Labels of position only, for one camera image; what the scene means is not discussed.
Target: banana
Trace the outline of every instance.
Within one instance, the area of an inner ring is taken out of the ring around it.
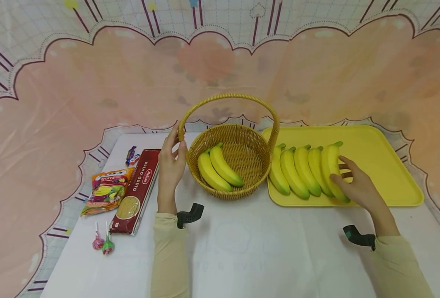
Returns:
[[[198,170],[200,175],[212,188],[219,191],[233,191],[231,185],[221,178],[220,175],[213,169],[212,162],[210,160],[210,149],[200,154],[198,157]]]
[[[316,197],[321,195],[321,186],[318,184],[314,176],[312,175],[309,163],[308,163],[308,150],[311,145],[296,149],[294,152],[294,166],[296,172],[299,174],[302,182],[306,184],[309,192]]]
[[[327,195],[327,197],[333,197],[331,190],[329,189],[329,186],[326,183],[326,180],[324,180],[322,176],[322,170],[321,170],[321,151],[323,150],[322,146],[319,146],[318,148],[313,148],[309,150],[308,154],[308,164],[310,166],[310,170],[314,178],[316,178],[317,183],[322,189],[322,192]]]
[[[288,150],[284,151],[281,154],[280,164],[281,170],[286,178],[286,181],[291,187],[292,191],[301,199],[308,200],[310,198],[310,193],[308,191],[308,187],[296,172],[294,167],[294,154],[293,152],[296,150],[295,147],[291,147]]]
[[[329,176],[331,174],[336,174],[340,176],[339,171],[339,147],[342,146],[342,142],[336,142],[334,144],[328,145],[324,148],[321,155],[321,169],[324,180],[326,184],[333,193],[334,197],[339,200],[349,203],[348,197],[341,191],[339,186],[337,186]]]
[[[285,144],[280,144],[274,148],[273,157],[271,161],[271,170],[268,176],[274,187],[282,195],[289,195],[291,193],[289,189],[289,184],[285,176],[283,175],[283,172],[281,171],[281,165],[279,162],[281,151],[283,150],[284,147],[286,147]]]
[[[219,142],[210,150],[210,160],[212,161],[213,169],[229,184],[236,187],[243,186],[243,179],[226,163],[221,146],[223,146],[223,143]]]

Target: yellow tray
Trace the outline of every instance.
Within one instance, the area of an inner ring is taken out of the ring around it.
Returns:
[[[269,139],[271,128],[263,131],[263,136]],[[286,149],[292,146],[301,147],[310,144],[311,147],[326,146],[342,141],[344,145],[340,153],[357,163],[373,180],[377,190],[388,206],[410,207],[423,202],[423,193],[405,168],[385,136],[373,126],[298,126],[282,127],[276,144],[285,143]],[[336,198],[311,195],[305,201],[291,192],[282,195],[268,179],[268,192],[271,200],[284,207],[348,207],[357,206],[354,203],[345,204]]]

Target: white tablecloth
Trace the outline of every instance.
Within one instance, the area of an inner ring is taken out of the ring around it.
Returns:
[[[187,133],[188,144],[197,135]],[[160,148],[165,136],[122,135],[104,171],[123,168],[133,145],[137,152]],[[114,235],[112,255],[94,251],[91,243],[94,222],[104,227],[115,211],[79,219],[41,297],[150,297],[156,196],[157,185],[137,235]],[[221,201],[204,192],[188,168],[176,197],[179,211],[190,210],[194,202],[205,206],[202,218],[188,225],[193,298],[376,297],[368,248],[349,243],[342,232],[343,226],[355,224],[361,233],[373,233],[364,210],[279,207],[270,200],[266,183],[248,198]],[[439,225],[425,205],[392,212],[440,298]]]

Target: lollipop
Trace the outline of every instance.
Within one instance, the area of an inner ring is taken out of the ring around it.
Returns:
[[[92,242],[92,248],[101,249],[103,245],[104,245],[104,239],[102,239],[101,235],[99,235],[99,229],[96,222],[96,238]]]
[[[114,250],[114,244],[111,242],[109,237],[109,223],[106,222],[106,241],[104,242],[104,245],[102,246],[102,253],[105,255],[110,254]]]

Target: green lollipop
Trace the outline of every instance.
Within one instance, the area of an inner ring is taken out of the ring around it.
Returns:
[[[114,251],[114,244],[111,241],[111,238],[109,236],[109,223],[106,222],[106,241],[104,242],[104,245],[102,246],[102,253],[104,255],[108,255],[111,252]]]

